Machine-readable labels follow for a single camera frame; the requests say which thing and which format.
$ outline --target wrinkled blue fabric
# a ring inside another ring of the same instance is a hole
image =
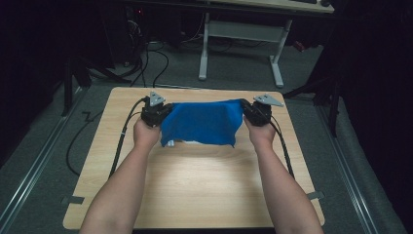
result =
[[[197,141],[234,147],[235,133],[243,122],[239,99],[216,102],[180,102],[161,125],[161,144],[170,140]]]

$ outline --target person's left hand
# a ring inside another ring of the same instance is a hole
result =
[[[152,148],[158,142],[160,132],[160,127],[151,128],[139,118],[133,126],[134,146]]]

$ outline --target person's right arm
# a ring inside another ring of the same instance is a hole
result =
[[[257,153],[264,197],[277,233],[323,233],[312,203],[273,149],[274,128],[270,124],[255,127],[244,121]]]

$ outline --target gray carpet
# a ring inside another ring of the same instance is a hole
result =
[[[188,46],[194,47],[197,44],[192,43]],[[152,49],[157,47],[159,48],[160,45],[151,45]],[[223,50],[225,45],[221,49],[219,46],[213,49]],[[322,48],[316,48],[299,53],[294,48],[284,48],[280,67],[285,86],[280,90],[275,87],[271,67],[266,57],[241,56],[237,49],[240,48],[233,47],[225,53],[211,52],[209,54],[208,77],[205,81],[199,81],[200,49],[182,47],[182,49],[177,50],[165,46],[160,52],[168,56],[169,66],[157,81],[157,85],[159,87],[170,85],[286,93],[305,84],[322,50]],[[145,71],[147,86],[152,85],[153,79],[164,68],[165,64],[166,59],[162,55],[149,53],[148,67]],[[121,73],[124,69],[119,67],[116,72]],[[142,79],[139,79],[136,86],[141,87],[142,85]],[[61,199],[72,194],[77,181],[77,177],[66,167],[65,154],[70,141],[86,123],[85,114],[82,112],[90,111],[93,116],[102,110],[111,89],[115,86],[119,86],[119,84],[109,80],[94,79],[94,84],[75,109],[61,138],[56,142],[50,161],[21,208],[9,230],[10,233],[75,233],[75,231],[65,230],[62,226],[67,205],[63,205]],[[325,233],[364,233],[351,197],[339,173],[328,134],[322,127],[323,122],[311,99],[308,96],[300,96],[288,99],[286,105],[315,188],[325,194],[325,198],[320,200],[325,215],[323,227]],[[62,89],[59,89],[56,92],[55,101],[31,125],[29,133],[19,148],[0,171],[1,211],[4,211],[12,199],[19,183],[59,120],[61,111]],[[343,104],[340,106],[340,113],[338,139],[349,159],[349,164],[357,177],[357,182],[359,182],[366,203],[378,224],[380,233],[405,233],[362,154]],[[77,172],[80,172],[83,166],[97,125],[98,118],[82,131],[70,151],[70,162]],[[186,232],[179,230],[173,233],[202,232],[200,230]],[[243,233],[243,231],[214,230],[209,233]]]

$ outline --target forearm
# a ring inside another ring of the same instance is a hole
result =
[[[322,233],[307,195],[272,147],[256,147],[264,196],[277,233]]]
[[[81,233],[131,233],[143,197],[150,148],[135,147],[103,185],[82,224]]]

